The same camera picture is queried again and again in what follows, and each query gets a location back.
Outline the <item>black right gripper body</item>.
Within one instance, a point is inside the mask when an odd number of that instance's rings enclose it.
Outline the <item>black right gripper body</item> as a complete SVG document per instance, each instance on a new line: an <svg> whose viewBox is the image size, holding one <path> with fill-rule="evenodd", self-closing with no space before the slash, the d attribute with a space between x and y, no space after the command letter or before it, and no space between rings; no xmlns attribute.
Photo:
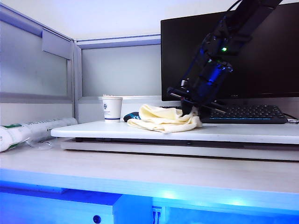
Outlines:
<svg viewBox="0 0 299 224"><path fill-rule="evenodd" d="M210 110L215 110L209 104L215 100L225 77L232 71L233 67L229 62L221 59L208 59L194 81L183 77L177 86L169 87L167 93L179 98L180 101L182 99L191 101L198 108L205 106Z"/></svg>

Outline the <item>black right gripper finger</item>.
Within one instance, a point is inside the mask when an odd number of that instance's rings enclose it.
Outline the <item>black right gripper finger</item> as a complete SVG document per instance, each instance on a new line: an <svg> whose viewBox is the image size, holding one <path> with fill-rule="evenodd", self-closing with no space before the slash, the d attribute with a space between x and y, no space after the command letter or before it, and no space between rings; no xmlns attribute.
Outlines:
<svg viewBox="0 0 299 224"><path fill-rule="evenodd" d="M181 107L183 115L195 113L195 115L198 115L198 107L195 103L188 101L188 100L181 100Z"/></svg>
<svg viewBox="0 0 299 224"><path fill-rule="evenodd" d="M205 106L201 106L198 108L198 114L200 119L209 118L211 110Z"/></svg>

